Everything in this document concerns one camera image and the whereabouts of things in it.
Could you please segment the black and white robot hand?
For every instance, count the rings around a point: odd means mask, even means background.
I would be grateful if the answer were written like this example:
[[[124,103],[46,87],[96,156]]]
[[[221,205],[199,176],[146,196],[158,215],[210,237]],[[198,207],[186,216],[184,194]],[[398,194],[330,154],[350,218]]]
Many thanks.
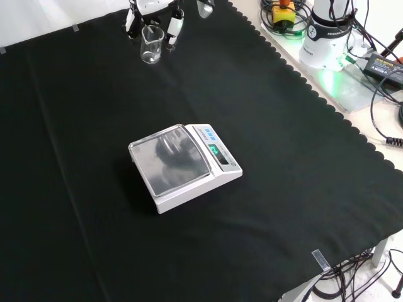
[[[171,12],[171,19],[164,39],[167,43],[167,49],[174,50],[184,23],[184,11],[181,8],[183,1],[138,0],[129,1],[129,3],[127,17],[122,25],[123,31],[129,39],[136,39],[144,26],[159,26],[161,24],[160,17],[164,13]]]

